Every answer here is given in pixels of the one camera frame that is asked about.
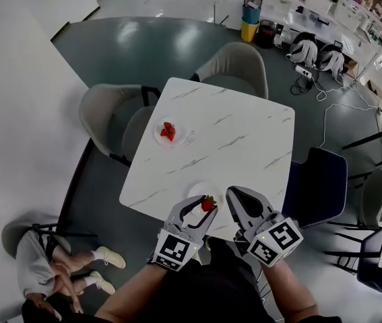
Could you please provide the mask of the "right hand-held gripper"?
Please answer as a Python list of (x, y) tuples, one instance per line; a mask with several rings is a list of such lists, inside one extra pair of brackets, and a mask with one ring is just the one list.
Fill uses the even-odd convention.
[(274, 211), (266, 197), (242, 186), (230, 186), (226, 200), (241, 247), (261, 264), (272, 267), (304, 240), (293, 220)]

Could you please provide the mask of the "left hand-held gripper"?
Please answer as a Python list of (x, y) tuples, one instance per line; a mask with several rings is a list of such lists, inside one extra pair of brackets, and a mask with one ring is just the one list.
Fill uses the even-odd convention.
[(172, 207), (170, 216), (158, 234), (158, 241), (149, 264), (178, 272), (201, 249), (206, 235), (218, 209), (193, 210), (205, 199), (205, 195), (191, 196)]

